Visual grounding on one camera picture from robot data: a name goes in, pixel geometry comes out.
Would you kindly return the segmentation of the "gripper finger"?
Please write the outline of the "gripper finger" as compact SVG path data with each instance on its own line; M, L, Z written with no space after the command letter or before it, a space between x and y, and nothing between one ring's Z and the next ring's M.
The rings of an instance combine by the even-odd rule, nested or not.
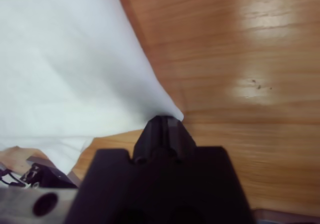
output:
M194 154L196 143L180 120L163 117L163 134L166 159L182 161Z
M165 123L166 116L155 116L147 122L133 149L135 163L149 161L153 152L162 146Z

